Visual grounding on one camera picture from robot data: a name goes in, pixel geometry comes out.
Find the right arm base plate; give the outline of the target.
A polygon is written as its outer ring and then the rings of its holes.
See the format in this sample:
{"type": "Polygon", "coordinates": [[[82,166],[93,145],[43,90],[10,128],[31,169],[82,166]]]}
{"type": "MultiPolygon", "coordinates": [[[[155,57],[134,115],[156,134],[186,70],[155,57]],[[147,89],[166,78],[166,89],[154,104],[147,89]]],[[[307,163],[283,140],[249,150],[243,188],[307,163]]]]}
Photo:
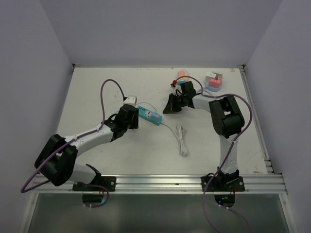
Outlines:
{"type": "Polygon", "coordinates": [[[244,192],[245,186],[243,178],[240,176],[239,178],[225,182],[221,181],[220,177],[215,177],[211,183],[207,187],[207,192],[244,192]]]}

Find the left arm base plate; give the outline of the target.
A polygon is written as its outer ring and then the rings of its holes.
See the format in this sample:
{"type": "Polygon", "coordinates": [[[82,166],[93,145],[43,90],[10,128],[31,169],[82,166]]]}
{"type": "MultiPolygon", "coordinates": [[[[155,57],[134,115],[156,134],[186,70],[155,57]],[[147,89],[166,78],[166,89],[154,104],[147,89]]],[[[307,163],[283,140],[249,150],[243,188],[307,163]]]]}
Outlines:
{"type": "Polygon", "coordinates": [[[95,177],[90,184],[77,183],[72,187],[73,191],[80,192],[96,192],[104,191],[103,187],[108,192],[114,192],[116,188],[117,178],[115,176],[100,176],[95,177]]]}

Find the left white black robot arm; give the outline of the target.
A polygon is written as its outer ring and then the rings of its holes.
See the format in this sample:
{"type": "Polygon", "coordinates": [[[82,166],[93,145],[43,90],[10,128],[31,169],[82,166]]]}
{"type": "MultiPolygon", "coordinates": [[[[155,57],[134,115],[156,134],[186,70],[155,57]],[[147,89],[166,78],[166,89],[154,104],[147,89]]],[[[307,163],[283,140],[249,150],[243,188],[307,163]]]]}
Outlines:
{"type": "Polygon", "coordinates": [[[35,161],[35,168],[55,186],[67,181],[84,183],[89,190],[101,185],[100,173],[91,165],[77,165],[76,158],[88,150],[122,137],[128,129],[138,128],[138,109],[123,105],[103,125],[80,135],[50,137],[35,161]]]}

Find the light blue charger plug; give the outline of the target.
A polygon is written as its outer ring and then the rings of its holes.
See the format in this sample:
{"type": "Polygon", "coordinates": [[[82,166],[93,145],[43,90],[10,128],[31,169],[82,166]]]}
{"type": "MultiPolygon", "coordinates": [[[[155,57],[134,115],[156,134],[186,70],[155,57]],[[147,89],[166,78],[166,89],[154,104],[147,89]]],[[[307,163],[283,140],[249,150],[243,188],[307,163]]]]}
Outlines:
{"type": "Polygon", "coordinates": [[[161,120],[161,115],[159,113],[152,112],[151,120],[154,122],[159,122],[161,120]]]}

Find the pink charger plug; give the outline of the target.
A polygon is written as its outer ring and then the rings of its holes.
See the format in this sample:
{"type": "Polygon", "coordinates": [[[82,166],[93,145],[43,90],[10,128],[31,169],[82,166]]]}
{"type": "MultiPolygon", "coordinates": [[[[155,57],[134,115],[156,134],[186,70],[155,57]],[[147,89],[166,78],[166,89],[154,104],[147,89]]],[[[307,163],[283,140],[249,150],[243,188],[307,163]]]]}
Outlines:
{"type": "Polygon", "coordinates": [[[186,76],[185,71],[179,71],[179,72],[177,73],[177,76],[178,76],[178,78],[179,78],[179,77],[182,77],[182,76],[186,76]]]}

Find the blue cube socket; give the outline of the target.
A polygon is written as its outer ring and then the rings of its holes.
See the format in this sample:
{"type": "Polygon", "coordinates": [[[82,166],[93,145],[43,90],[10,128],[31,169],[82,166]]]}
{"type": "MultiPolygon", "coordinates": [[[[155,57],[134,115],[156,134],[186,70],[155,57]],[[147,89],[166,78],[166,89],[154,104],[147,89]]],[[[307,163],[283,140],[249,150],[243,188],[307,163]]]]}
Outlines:
{"type": "Polygon", "coordinates": [[[178,84],[178,85],[181,85],[182,83],[185,83],[185,82],[186,82],[185,80],[178,80],[178,81],[177,81],[177,84],[178,84]]]}

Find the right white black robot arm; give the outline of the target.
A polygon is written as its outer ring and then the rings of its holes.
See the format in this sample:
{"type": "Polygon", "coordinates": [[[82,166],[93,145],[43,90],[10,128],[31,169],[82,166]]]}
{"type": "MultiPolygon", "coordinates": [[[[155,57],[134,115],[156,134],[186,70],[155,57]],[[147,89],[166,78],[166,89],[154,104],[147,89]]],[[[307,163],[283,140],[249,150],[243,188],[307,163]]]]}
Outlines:
{"type": "Polygon", "coordinates": [[[238,106],[235,94],[219,97],[197,92],[191,81],[182,83],[169,94],[164,114],[178,113],[183,107],[202,109],[210,113],[212,125],[220,138],[221,158],[218,166],[216,184],[221,190],[228,190],[239,177],[237,164],[237,141],[242,133],[245,120],[238,106]]]}

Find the teal power strip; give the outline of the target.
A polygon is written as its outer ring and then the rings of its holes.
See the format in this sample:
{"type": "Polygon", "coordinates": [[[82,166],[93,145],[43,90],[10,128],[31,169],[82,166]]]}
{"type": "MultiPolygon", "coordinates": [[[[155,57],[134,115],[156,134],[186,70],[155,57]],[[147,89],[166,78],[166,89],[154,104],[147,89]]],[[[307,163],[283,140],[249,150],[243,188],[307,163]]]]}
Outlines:
{"type": "Polygon", "coordinates": [[[138,109],[138,116],[156,126],[159,126],[162,123],[162,115],[161,115],[161,120],[159,122],[154,122],[151,120],[151,114],[154,111],[148,110],[140,105],[137,106],[138,109]]]}

